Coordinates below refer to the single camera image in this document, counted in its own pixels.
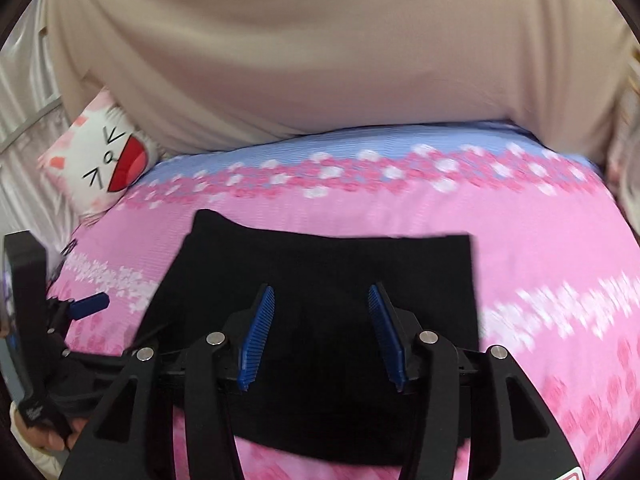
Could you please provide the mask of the left hand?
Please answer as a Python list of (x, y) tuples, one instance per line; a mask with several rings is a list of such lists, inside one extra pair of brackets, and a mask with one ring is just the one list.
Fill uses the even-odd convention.
[(74, 419), (70, 423), (72, 434), (64, 438), (48, 426), (27, 426), (20, 413), (15, 411), (13, 427), (17, 430), (17, 434), (32, 448), (46, 452), (62, 452), (70, 451), (75, 446), (87, 422), (88, 420), (85, 418)]

